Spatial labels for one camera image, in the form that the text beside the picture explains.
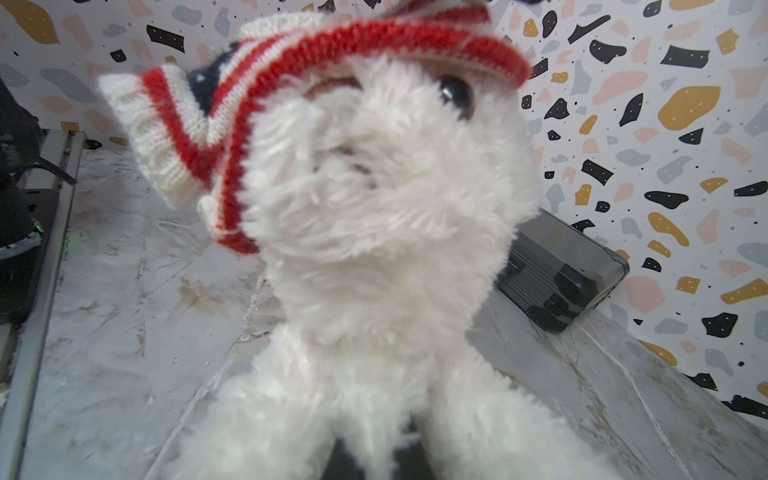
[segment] navy blue knit patch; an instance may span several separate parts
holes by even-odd
[[[219,87],[221,66],[232,58],[232,54],[237,50],[237,45],[237,43],[233,43],[230,45],[230,49],[219,55],[213,63],[193,70],[187,75],[192,95],[205,115],[208,115],[214,106],[214,95]]]

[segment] knitted hat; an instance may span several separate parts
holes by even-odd
[[[190,74],[163,65],[138,77],[114,74],[99,84],[127,131],[139,167],[171,205],[199,198],[216,241],[239,253],[258,251],[240,229],[243,159],[250,117],[287,77],[300,77],[349,56],[389,54],[450,61],[495,74],[513,87],[530,75],[523,57],[490,32],[485,3],[411,0],[379,18],[339,22],[299,13],[243,27],[238,42]]]

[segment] plush toy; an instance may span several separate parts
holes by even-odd
[[[258,252],[287,322],[223,385],[178,480],[319,478],[337,439],[368,480],[414,440],[443,480],[616,478],[465,332],[540,187],[485,4],[245,25],[212,65],[101,78],[142,172]]]

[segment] brown eye rim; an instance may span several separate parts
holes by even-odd
[[[475,94],[472,87],[456,75],[442,75],[438,78],[440,97],[443,103],[453,104],[460,113],[460,120],[469,120],[475,114]]]
[[[350,87],[362,90],[362,85],[354,77],[326,78],[314,84],[305,94],[307,100],[314,100],[322,94],[336,90],[341,87]]]

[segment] wall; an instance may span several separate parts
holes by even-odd
[[[768,427],[765,1],[510,4],[497,32],[537,65],[547,208],[631,265],[598,309]]]
[[[322,7],[357,18],[389,3]],[[248,20],[321,7],[309,0],[0,5],[13,14],[0,10],[0,76],[44,127],[85,130],[104,148],[125,141],[94,94],[95,75],[165,61],[192,69]],[[537,64],[521,99],[545,203],[631,264],[600,310],[768,426],[765,1],[490,5],[497,31]],[[155,32],[166,43],[152,41]]]

